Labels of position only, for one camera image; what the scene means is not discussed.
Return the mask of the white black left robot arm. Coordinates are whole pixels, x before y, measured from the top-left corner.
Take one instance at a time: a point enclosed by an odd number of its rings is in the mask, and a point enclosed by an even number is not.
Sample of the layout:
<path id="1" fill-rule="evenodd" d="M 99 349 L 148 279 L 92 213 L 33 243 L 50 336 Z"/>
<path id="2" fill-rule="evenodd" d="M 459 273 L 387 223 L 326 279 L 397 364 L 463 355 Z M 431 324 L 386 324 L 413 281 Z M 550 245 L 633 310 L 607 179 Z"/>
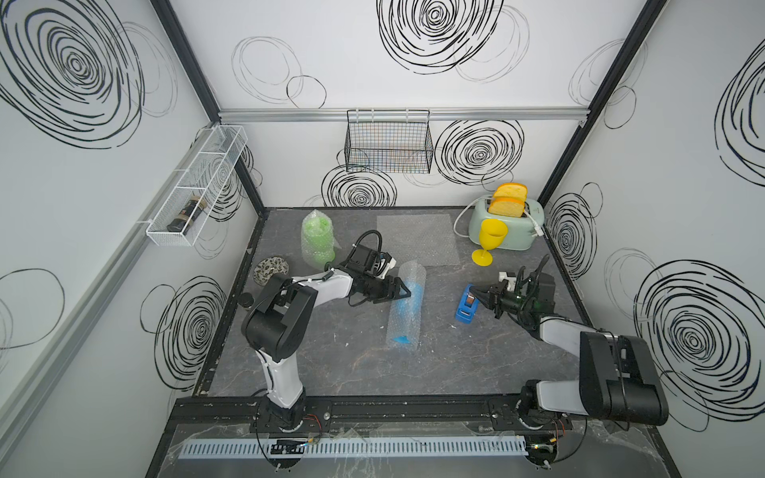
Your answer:
<path id="1" fill-rule="evenodd" d="M 242 325 L 242 334 L 261 360 L 271 408 L 285 419 L 302 412 L 305 387 L 297 353 L 314 310 L 326 303 L 364 296 L 364 304 L 408 299 L 412 290 L 398 277 L 331 268 L 305 277 L 276 273 L 269 278 Z"/>

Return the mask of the blue plastic wine glass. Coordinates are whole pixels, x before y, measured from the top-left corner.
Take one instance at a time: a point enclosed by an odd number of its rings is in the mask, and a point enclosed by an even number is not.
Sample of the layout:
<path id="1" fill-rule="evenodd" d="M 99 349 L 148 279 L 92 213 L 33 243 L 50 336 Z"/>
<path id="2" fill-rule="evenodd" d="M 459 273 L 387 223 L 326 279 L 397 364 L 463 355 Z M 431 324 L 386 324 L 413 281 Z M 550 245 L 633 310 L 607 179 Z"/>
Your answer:
<path id="1" fill-rule="evenodd" d="M 392 347 L 415 350 L 420 343 L 424 284 L 412 283 L 408 288 L 412 291 L 410 298 L 392 303 L 386 339 Z"/>

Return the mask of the yellow plastic wine glass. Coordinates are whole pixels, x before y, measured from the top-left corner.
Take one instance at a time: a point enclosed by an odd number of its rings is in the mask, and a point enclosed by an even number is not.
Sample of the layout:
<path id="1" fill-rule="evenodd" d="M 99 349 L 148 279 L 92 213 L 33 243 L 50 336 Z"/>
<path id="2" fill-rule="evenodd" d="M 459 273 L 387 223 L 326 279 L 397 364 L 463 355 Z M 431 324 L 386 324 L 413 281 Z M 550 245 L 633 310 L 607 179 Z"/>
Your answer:
<path id="1" fill-rule="evenodd" d="M 481 267 L 488 267 L 493 263 L 491 251 L 498 248 L 508 234 L 508 226 L 499 219 L 485 219 L 479 230 L 480 248 L 475 250 L 472 261 Z"/>

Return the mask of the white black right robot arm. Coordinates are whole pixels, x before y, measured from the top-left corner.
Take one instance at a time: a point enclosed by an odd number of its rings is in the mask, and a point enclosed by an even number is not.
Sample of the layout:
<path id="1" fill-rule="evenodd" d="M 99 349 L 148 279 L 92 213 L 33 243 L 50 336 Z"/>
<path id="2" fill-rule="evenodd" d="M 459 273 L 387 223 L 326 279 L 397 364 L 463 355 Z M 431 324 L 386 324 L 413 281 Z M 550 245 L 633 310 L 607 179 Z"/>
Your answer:
<path id="1" fill-rule="evenodd" d="M 495 318 L 507 315 L 532 338 L 579 360 L 575 380 L 526 382 L 516 404 L 524 426 L 540 429 L 547 416 L 563 414 L 624 424 L 666 424 L 669 402 L 647 342 L 557 315 L 555 290 L 553 277 L 541 272 L 468 287 L 474 304 Z"/>

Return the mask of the blue tape dispenser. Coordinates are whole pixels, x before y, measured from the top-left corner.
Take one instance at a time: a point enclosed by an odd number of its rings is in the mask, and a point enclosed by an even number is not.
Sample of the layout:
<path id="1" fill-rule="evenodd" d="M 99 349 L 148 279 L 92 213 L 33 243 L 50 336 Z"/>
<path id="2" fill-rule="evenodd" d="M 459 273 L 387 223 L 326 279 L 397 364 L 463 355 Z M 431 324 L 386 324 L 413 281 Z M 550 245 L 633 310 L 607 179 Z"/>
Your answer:
<path id="1" fill-rule="evenodd" d="M 455 312 L 455 320 L 462 324 L 471 324 L 478 309 L 479 302 L 475 299 L 475 304 L 470 307 L 466 304 L 467 295 L 470 294 L 470 287 L 468 284 L 461 295 L 460 301 L 457 305 Z"/>

